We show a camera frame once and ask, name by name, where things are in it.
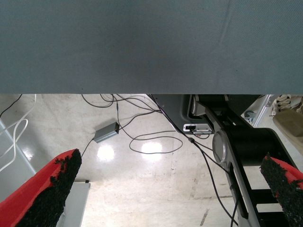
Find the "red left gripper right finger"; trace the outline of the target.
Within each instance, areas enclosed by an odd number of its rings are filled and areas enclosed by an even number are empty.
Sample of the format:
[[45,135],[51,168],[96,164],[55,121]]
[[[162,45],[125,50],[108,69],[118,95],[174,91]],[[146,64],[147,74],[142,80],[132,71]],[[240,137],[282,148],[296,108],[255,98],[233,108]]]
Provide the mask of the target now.
[[303,225],[303,173],[285,161],[266,155],[260,171],[291,227]]

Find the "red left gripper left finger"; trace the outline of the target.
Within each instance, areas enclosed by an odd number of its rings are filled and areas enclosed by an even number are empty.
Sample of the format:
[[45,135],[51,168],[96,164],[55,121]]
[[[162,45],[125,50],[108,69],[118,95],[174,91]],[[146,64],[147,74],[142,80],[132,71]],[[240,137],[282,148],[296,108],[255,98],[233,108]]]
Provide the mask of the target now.
[[78,149],[56,156],[0,203],[0,225],[56,226],[81,163]]

